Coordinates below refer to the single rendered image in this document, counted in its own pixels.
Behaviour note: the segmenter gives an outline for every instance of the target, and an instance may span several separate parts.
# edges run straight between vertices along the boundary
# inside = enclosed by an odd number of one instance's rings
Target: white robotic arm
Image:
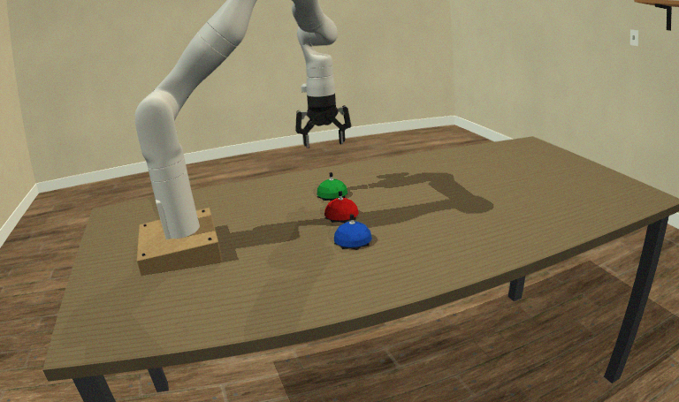
[[[226,0],[191,40],[170,74],[141,101],[135,113],[137,136],[149,167],[156,207],[166,239],[185,238],[199,228],[194,196],[174,120],[195,88],[243,40],[256,1]],[[332,109],[336,114],[332,59],[315,52],[310,46],[332,44],[337,39],[337,27],[323,14],[318,0],[292,1],[293,16],[299,26],[297,38],[307,64],[309,117],[312,113],[318,115],[318,112],[328,116]],[[346,107],[343,109],[341,113],[348,122],[348,110]],[[310,127],[307,124],[302,132],[300,118],[301,112],[298,111],[298,133],[304,134],[304,143],[308,147],[307,132]],[[340,128],[340,143],[343,142],[343,131]]]

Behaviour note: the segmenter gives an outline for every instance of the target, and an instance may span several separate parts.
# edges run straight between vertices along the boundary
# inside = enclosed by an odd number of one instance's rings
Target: wooden base block
[[[221,262],[210,209],[197,213],[198,231],[183,239],[166,239],[160,220],[139,225],[137,265],[143,276]]]

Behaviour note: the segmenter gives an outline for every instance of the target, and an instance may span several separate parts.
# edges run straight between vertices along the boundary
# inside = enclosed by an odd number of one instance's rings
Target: floor
[[[493,144],[457,126],[314,143],[188,165],[193,188],[432,148]],[[0,247],[0,402],[81,400],[42,365],[94,207],[149,197],[149,174],[41,193]],[[366,330],[277,351],[107,375],[117,401],[679,400],[679,231],[668,226],[651,296],[622,378],[603,374],[645,230],[526,278]]]

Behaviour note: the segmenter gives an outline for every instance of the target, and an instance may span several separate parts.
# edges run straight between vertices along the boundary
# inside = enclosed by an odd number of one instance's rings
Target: red object
[[[346,197],[334,199],[325,207],[325,217],[331,221],[348,221],[352,215],[358,216],[358,207]]]

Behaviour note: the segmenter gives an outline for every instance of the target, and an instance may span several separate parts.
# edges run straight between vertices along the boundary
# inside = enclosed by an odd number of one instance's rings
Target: green bell
[[[331,201],[340,197],[340,191],[342,196],[346,196],[347,186],[338,179],[334,179],[331,172],[330,179],[327,179],[318,186],[317,195],[325,201]]]

